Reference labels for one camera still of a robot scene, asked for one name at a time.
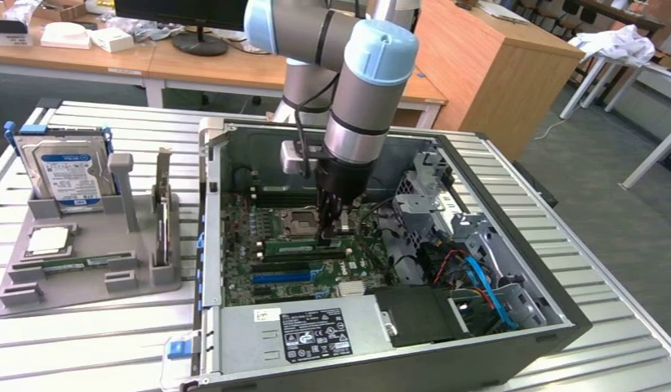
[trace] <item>computer monitor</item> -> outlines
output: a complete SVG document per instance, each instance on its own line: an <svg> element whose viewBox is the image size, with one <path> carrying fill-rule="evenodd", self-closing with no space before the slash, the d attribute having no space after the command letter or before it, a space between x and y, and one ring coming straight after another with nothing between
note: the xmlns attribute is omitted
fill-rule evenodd
<svg viewBox="0 0 671 392"><path fill-rule="evenodd" d="M197 56L217 56L227 51L221 39L203 34L204 27L243 31L248 0L116 0L116 15L123 18L197 26L197 34L172 38L175 47Z"/></svg>

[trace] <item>slotted metal table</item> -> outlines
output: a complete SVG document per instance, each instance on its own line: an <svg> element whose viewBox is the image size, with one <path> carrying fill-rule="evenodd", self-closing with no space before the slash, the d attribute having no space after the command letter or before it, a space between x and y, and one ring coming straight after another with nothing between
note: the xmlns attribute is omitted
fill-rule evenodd
<svg viewBox="0 0 671 392"><path fill-rule="evenodd" d="M181 200L187 281L176 292L0 318L0 392L159 390L163 344L192 328L197 128L212 115L219 116L68 101L40 114L53 126L112 128L116 151L133 155L133 192L149 191L159 147L173 150L171 185ZM560 354L540 358L492 390L670 392L671 339L492 144L465 133L448 132L448 138L594 323ZM456 190L478 209L463 185ZM8 149L0 158L0 282L29 193L21 161ZM176 370L179 365L189 374L189 362L176 363Z"/></svg>

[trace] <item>white cloth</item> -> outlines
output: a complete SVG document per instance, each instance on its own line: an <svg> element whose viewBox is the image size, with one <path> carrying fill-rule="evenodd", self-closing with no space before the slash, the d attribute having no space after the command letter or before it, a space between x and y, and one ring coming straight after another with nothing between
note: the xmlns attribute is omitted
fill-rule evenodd
<svg viewBox="0 0 671 392"><path fill-rule="evenodd" d="M586 53L584 57L599 53L636 67L643 66L655 55L652 42L648 38L640 37L634 24L619 30L594 34L579 33L568 43Z"/></svg>

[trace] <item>green circuit board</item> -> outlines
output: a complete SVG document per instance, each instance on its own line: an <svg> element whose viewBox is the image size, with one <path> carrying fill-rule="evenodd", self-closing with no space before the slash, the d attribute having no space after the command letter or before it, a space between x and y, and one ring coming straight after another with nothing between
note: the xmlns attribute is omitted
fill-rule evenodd
<svg viewBox="0 0 671 392"><path fill-rule="evenodd" d="M360 281L367 288L392 283L387 252L373 229L365 227L357 234L339 235L327 247L320 247L312 235L315 207L259 208L239 195L227 199L223 208L225 305L337 297L341 282ZM363 204L351 212L351 227L369 207L371 204ZM289 276L299 276L300 281L256 283L255 280L256 277L280 280Z"/></svg>

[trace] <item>light blue joint cap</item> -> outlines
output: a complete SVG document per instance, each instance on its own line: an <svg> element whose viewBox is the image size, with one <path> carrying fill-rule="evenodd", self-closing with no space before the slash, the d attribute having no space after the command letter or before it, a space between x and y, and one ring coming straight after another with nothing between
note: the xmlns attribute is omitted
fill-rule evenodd
<svg viewBox="0 0 671 392"><path fill-rule="evenodd" d="M277 53L272 26L272 0L248 0L244 13L244 32L248 42L257 48Z"/></svg>
<svg viewBox="0 0 671 392"><path fill-rule="evenodd" d="M345 64L369 84L395 86L411 77L417 52L408 30L385 20L361 20L345 45Z"/></svg>

